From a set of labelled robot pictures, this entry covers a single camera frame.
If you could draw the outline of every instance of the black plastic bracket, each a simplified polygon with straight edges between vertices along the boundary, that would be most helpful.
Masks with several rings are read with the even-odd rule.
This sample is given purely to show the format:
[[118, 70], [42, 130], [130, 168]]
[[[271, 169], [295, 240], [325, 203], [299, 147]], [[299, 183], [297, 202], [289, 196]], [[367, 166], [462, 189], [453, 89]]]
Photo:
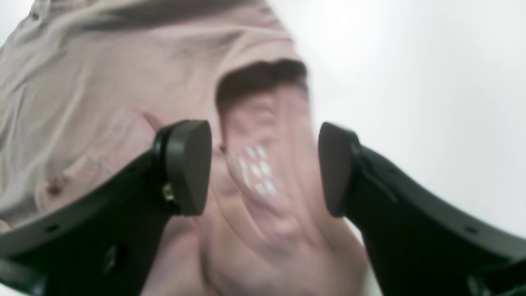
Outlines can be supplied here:
[[0, 283], [31, 296], [139, 295], [170, 217], [202, 214], [210, 165], [207, 121], [161, 129], [91, 193], [0, 235]]

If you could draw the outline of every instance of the brass screw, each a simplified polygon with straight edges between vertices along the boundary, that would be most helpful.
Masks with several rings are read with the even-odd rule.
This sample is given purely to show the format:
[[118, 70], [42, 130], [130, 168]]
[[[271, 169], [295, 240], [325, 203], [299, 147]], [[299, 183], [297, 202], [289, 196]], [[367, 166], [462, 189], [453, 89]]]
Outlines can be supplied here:
[[171, 188], [170, 183], [166, 183], [163, 187], [163, 195], [166, 201], [175, 202], [174, 190]]

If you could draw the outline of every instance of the light pink shirt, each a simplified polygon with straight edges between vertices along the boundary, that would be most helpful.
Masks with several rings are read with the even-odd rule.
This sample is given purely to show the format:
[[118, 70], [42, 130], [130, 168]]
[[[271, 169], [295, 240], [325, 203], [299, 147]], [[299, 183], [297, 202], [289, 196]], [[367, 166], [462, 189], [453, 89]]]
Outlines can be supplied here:
[[207, 119], [205, 213], [169, 222], [143, 296], [359, 295], [366, 256], [325, 208], [293, 47], [263, 1], [35, 2], [0, 50], [0, 232]]

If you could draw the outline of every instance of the white wall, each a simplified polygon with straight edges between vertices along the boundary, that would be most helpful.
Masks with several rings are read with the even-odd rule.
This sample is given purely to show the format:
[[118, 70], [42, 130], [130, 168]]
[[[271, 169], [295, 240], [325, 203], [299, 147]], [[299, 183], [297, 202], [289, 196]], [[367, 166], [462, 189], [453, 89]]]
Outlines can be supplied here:
[[[270, 3], [310, 67], [315, 133], [344, 124], [432, 192], [526, 237], [525, 1]], [[30, 4], [0, 0], [0, 43]]]

